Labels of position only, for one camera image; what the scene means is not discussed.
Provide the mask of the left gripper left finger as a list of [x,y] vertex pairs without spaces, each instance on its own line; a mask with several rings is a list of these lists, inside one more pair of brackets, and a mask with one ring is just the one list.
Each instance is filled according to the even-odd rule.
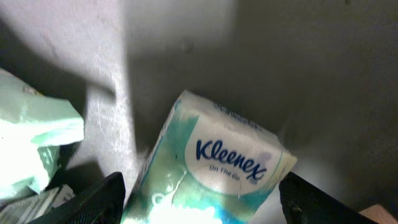
[[125,196],[123,175],[114,172],[29,224],[120,224]]

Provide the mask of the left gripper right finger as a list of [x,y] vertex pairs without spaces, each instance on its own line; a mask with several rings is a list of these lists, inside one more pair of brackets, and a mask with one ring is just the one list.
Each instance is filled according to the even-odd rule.
[[293,172],[280,182],[279,192],[287,224],[376,224]]

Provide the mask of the teal Kleenex tissue pack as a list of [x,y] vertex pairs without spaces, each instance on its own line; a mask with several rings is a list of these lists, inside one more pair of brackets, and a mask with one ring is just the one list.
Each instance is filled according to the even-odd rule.
[[183,91],[121,221],[247,223],[296,162],[273,133]]

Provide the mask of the mint green wet wipes pack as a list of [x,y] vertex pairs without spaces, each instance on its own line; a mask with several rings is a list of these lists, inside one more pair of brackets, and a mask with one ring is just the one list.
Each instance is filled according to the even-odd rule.
[[1,200],[41,193],[58,169],[60,146],[83,138],[84,120],[68,100],[1,70]]

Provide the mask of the green Zam-Buk box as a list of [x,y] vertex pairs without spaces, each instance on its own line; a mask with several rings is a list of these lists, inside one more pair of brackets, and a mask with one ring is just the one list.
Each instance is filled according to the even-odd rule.
[[11,203],[1,210],[1,224],[26,224],[75,196],[67,184]]

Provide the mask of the grey plastic shopping basket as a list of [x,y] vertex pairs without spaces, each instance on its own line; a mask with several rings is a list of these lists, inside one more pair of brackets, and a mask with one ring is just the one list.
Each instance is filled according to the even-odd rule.
[[396,1],[2,1],[1,67],[85,119],[52,185],[131,191],[179,94],[273,132],[294,172],[397,215]]

